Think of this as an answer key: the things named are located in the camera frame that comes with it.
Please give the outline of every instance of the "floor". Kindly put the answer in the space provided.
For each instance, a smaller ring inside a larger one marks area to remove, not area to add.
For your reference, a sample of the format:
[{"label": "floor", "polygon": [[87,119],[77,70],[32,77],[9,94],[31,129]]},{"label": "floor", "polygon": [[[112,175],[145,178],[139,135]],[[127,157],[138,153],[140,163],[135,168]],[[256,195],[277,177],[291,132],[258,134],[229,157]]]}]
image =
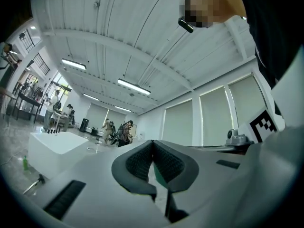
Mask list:
[{"label": "floor", "polygon": [[[22,193],[33,182],[38,179],[39,173],[29,166],[27,171],[23,170],[23,158],[28,154],[28,142],[30,133],[41,132],[42,123],[14,118],[9,119],[9,126],[7,122],[0,116],[0,171],[7,181],[7,184],[14,190]],[[87,154],[95,154],[96,152],[111,151],[116,146],[106,146],[101,142],[96,141],[95,137],[89,133],[82,133],[77,128],[69,128],[69,132],[77,134],[81,137],[87,138],[90,141]],[[165,213],[167,189],[160,185],[154,173],[153,165],[149,171],[149,183],[156,186],[157,197],[155,200],[156,206]],[[36,190],[40,187],[41,183],[33,187],[26,193],[28,197],[35,195]]]}]

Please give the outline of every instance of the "ceiling light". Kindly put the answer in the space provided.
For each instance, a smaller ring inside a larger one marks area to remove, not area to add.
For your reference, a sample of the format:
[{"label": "ceiling light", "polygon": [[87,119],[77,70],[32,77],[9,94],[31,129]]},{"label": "ceiling light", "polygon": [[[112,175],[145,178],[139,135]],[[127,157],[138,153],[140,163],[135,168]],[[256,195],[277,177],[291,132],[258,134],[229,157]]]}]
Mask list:
[{"label": "ceiling light", "polygon": [[123,111],[126,111],[126,112],[131,112],[130,110],[127,110],[127,109],[124,109],[124,108],[121,108],[119,106],[115,106],[117,109],[120,109],[120,110],[123,110]]},{"label": "ceiling light", "polygon": [[134,84],[131,84],[131,83],[129,83],[129,82],[127,82],[127,81],[124,81],[124,80],[122,80],[122,79],[119,79],[117,82],[118,82],[119,84],[121,84],[121,85],[127,86],[127,87],[129,87],[129,88],[131,88],[131,89],[134,89],[134,90],[137,90],[137,91],[139,91],[139,92],[141,92],[141,93],[143,93],[143,94],[146,94],[146,95],[151,94],[150,91],[145,90],[145,89],[143,89],[143,88],[141,88],[141,87],[139,87],[139,86],[136,86],[136,85],[134,85]]},{"label": "ceiling light", "polygon": [[66,59],[61,59],[61,61],[64,63],[64,64],[67,64],[67,65],[70,65],[70,66],[73,66],[73,67],[78,67],[82,70],[86,70],[86,66],[81,64],[81,63],[77,63],[77,62],[72,62],[70,60],[66,60]]},{"label": "ceiling light", "polygon": [[87,95],[87,94],[84,94],[84,96],[89,97],[89,98],[91,98],[91,99],[93,99],[93,100],[99,101],[97,98],[92,97],[92,96],[89,96],[89,95]]}]

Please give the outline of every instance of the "white ceiling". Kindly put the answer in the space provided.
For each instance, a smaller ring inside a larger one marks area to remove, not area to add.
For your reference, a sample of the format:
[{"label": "white ceiling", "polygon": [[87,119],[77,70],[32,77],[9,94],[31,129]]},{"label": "white ceiling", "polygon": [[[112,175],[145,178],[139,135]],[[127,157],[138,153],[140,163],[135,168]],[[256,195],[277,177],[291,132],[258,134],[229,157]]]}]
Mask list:
[{"label": "white ceiling", "polygon": [[[179,2],[32,0],[31,6],[51,58],[74,90],[142,114],[194,91],[218,69],[231,70],[254,55],[248,24],[234,17],[229,25],[195,28],[192,34],[179,27],[148,67],[178,27]],[[83,63],[87,70],[61,65],[62,58]],[[152,93],[123,88],[117,85],[119,78]]]}]

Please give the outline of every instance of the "plastic bottle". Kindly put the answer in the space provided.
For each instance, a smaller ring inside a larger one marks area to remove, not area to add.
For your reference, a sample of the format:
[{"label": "plastic bottle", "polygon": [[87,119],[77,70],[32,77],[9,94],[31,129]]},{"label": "plastic bottle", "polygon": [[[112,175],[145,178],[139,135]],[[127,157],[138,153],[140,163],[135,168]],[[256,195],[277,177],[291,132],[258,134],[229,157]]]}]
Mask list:
[{"label": "plastic bottle", "polygon": [[29,169],[27,156],[25,155],[23,158],[23,170],[27,171]]}]

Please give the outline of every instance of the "white box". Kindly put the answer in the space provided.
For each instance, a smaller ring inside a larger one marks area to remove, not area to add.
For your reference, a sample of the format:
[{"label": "white box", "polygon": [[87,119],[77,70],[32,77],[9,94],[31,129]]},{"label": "white box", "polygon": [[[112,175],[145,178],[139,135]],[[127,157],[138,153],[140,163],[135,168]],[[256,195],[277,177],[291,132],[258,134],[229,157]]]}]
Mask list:
[{"label": "white box", "polygon": [[87,139],[70,132],[31,133],[28,143],[29,164],[49,179],[83,159],[89,145]]}]

